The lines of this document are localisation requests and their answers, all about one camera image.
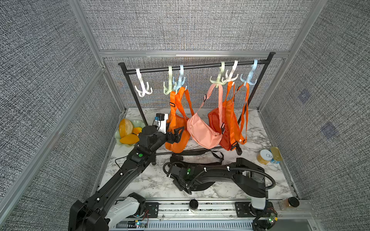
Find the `black waist bag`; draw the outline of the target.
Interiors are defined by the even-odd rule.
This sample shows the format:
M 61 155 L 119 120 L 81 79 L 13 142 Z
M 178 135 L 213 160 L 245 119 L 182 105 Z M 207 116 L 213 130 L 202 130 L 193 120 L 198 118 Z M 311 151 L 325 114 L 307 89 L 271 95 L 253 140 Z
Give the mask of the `black waist bag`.
M 187 150 L 180 154 L 173 154 L 170 161 L 163 165 L 165 174 L 173 178 L 177 178 L 181 183 L 186 184 L 187 188 L 193 192 L 205 191 L 214 185 L 214 182 L 201 181 L 196 172 L 196 167 L 199 165 L 220 166 L 224 161 L 224 154 L 219 150 Z

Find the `orange bag bottom pile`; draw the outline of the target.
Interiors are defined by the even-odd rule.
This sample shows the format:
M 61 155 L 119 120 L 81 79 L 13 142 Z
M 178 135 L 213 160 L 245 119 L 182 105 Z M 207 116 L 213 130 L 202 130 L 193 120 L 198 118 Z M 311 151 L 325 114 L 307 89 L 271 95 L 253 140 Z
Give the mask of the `orange bag bottom pile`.
M 167 150 L 177 154 L 183 152 L 190 139 L 190 133 L 187 130 L 189 118 L 186 116 L 182 105 L 182 97 L 184 94 L 190 106 L 191 114 L 194 114 L 189 91 L 186 90 L 184 87 L 181 87 L 178 93 L 171 92 L 171 111 L 166 122 L 167 132 L 170 134 L 170 141 L 174 141 L 174 143 L 167 142 L 165 144 L 165 147 Z

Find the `pink waist bag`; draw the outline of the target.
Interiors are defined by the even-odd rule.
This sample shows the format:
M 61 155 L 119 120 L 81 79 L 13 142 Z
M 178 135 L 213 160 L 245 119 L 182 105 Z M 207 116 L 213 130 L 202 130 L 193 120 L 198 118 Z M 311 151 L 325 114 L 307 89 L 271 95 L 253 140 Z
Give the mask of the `pink waist bag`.
M 215 132 L 209 125 L 207 125 L 199 116 L 198 112 L 202 109 L 207 99 L 212 95 L 215 87 L 218 87 L 218 109 L 219 109 L 219 127 L 221 132 Z M 216 147 L 225 131 L 225 124 L 223 123 L 223 87 L 221 84 L 212 84 L 208 92 L 204 95 L 203 102 L 199 107 L 198 111 L 187 121 L 187 130 L 190 133 L 193 140 L 199 145 L 206 149 L 212 149 Z

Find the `dark orange waist bag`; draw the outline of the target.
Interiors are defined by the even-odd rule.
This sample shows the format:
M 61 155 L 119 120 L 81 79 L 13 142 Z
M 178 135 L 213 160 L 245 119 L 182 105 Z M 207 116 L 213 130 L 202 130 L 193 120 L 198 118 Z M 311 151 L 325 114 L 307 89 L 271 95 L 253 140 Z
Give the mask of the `dark orange waist bag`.
M 208 114 L 209 125 L 216 132 L 222 132 L 220 145 L 227 151 L 238 149 L 241 132 L 234 112 L 235 85 L 227 84 L 225 100 L 222 102 L 222 119 L 219 109 L 216 108 Z

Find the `bright orange waist bag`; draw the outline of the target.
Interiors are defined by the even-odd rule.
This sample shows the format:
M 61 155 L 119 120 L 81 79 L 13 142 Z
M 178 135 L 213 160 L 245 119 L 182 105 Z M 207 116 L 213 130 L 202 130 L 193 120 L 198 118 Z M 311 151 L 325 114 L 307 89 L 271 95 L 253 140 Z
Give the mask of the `bright orange waist bag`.
M 250 93 L 250 86 L 248 83 L 245 85 L 240 85 L 237 89 L 237 91 L 241 90 L 242 88 L 246 89 L 246 95 L 244 100 L 244 105 L 242 108 L 242 114 L 241 114 L 241 122 L 237 124 L 237 133 L 235 135 L 235 139 L 238 143 L 244 145 L 247 142 L 247 136 L 243 136 L 243 128 L 245 127 L 245 132 L 247 132 L 248 129 L 248 99 L 249 99 L 249 93 Z

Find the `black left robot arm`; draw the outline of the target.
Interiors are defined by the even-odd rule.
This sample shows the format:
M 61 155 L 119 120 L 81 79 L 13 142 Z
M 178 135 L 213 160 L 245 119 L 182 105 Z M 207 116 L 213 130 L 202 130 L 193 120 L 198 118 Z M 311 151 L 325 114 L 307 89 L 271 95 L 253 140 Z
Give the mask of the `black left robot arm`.
M 179 143 L 184 127 L 174 132 L 162 132 L 156 126 L 146 126 L 139 133 L 139 142 L 128 154 L 125 162 L 115 175 L 85 202 L 76 201 L 69 215 L 70 231 L 108 231 L 124 218 L 141 216 L 145 199 L 131 193 L 124 201 L 115 204 L 118 196 L 154 160 L 156 151 L 166 142 Z

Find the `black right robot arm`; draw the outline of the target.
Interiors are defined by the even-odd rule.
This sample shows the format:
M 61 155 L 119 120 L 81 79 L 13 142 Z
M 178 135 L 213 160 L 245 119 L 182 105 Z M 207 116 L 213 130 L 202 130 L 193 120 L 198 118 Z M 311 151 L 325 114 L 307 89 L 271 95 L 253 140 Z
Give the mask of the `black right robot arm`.
M 163 171 L 180 191 L 189 195 L 204 191 L 215 182 L 234 183 L 251 198 L 251 207 L 255 210 L 266 208 L 268 190 L 276 185 L 262 167 L 240 157 L 225 165 L 172 161 L 163 165 Z

